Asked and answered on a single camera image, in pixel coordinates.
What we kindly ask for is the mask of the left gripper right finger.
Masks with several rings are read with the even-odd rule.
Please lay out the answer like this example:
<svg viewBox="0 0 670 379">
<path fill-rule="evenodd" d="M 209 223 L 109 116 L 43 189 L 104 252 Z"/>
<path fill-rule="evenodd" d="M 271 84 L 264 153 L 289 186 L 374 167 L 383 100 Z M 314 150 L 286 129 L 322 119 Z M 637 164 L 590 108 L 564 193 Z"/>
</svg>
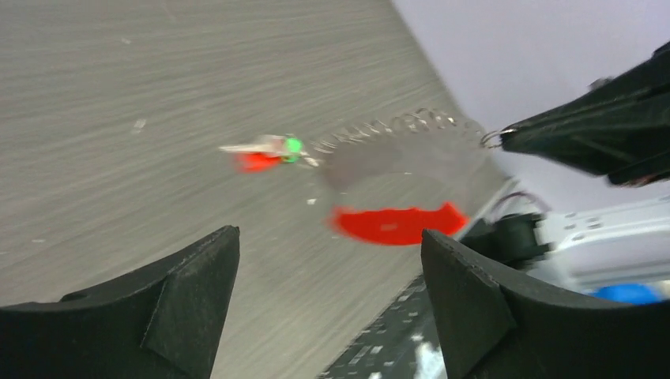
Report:
<svg viewBox="0 0 670 379">
<path fill-rule="evenodd" d="M 545 283 L 424 231 L 421 260 L 450 378 L 666 378 L 669 304 Z"/>
</svg>

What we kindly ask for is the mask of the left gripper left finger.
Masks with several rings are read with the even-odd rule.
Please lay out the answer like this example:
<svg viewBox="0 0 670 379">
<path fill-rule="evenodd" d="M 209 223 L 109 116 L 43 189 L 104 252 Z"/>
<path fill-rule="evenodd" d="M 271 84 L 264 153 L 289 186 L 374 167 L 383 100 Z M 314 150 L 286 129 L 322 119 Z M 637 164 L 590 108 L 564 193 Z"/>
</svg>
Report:
<svg viewBox="0 0 670 379">
<path fill-rule="evenodd" d="M 4 378 L 208 378 L 240 259 L 222 227 L 125 275 L 1 309 Z"/>
</svg>

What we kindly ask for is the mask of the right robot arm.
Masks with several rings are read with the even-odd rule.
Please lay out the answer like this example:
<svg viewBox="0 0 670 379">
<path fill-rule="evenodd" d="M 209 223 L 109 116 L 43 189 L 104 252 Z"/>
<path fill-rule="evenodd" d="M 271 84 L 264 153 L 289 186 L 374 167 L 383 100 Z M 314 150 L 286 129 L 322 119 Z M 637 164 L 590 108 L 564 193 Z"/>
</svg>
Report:
<svg viewBox="0 0 670 379">
<path fill-rule="evenodd" d="M 669 178 L 669 47 L 589 93 L 480 140 L 483 148 L 537 156 L 638 188 Z M 669 198 L 587 212 L 511 213 L 479 220 L 469 248 L 536 278 L 575 290 L 669 276 Z"/>
</svg>

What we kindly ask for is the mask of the green tagged key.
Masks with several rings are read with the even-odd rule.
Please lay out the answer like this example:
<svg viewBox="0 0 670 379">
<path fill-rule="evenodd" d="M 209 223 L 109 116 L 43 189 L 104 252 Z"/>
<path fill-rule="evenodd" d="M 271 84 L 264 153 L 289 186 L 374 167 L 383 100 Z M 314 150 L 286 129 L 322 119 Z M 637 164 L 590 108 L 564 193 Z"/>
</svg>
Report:
<svg viewBox="0 0 670 379">
<path fill-rule="evenodd" d="M 303 161 L 310 167 L 319 166 L 319 161 L 309 154 L 305 144 L 299 138 L 290 135 L 265 134 L 251 142 L 221 145 L 218 150 L 233 155 L 244 152 L 262 152 L 270 156 L 279 156 L 283 160 L 282 164 Z"/>
</svg>

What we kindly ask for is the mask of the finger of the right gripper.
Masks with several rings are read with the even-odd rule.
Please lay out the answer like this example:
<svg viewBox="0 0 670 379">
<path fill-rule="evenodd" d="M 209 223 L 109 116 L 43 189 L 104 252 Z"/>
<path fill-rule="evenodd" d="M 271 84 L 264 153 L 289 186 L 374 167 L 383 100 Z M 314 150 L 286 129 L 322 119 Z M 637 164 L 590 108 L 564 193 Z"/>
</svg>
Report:
<svg viewBox="0 0 670 379">
<path fill-rule="evenodd" d="M 614 186 L 669 179 L 669 45 L 587 94 L 503 129 L 501 148 Z"/>
</svg>

